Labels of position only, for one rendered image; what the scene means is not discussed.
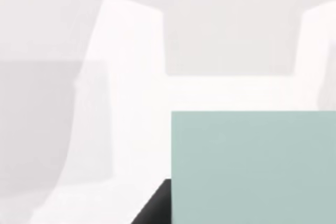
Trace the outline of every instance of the green panel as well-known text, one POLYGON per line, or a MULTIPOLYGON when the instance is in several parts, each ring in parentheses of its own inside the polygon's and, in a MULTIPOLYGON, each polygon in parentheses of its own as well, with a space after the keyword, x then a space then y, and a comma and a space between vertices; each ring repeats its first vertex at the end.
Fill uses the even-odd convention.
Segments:
POLYGON ((335 224, 335 112, 173 112, 174 224, 335 224))

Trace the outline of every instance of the dark corner shape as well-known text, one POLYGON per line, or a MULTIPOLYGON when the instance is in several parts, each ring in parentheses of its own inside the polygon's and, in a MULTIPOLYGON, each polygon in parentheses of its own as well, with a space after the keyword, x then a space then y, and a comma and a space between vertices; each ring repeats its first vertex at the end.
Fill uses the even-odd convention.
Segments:
POLYGON ((171 224, 171 179, 165 179, 132 224, 171 224))

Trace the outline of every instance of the black object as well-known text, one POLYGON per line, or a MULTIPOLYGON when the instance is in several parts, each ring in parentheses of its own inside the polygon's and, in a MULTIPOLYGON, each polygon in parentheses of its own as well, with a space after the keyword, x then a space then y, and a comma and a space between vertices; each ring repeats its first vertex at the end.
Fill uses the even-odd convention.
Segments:
POLYGON ((171 179, 165 179, 132 224, 171 224, 171 179))

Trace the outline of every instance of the light green rectangle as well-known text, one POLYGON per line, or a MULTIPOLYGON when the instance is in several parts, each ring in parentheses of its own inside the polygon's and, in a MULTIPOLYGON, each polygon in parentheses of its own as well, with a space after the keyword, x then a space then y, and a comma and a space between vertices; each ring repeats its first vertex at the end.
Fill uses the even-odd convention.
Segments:
POLYGON ((335 224, 336 112, 173 112, 174 224, 335 224))

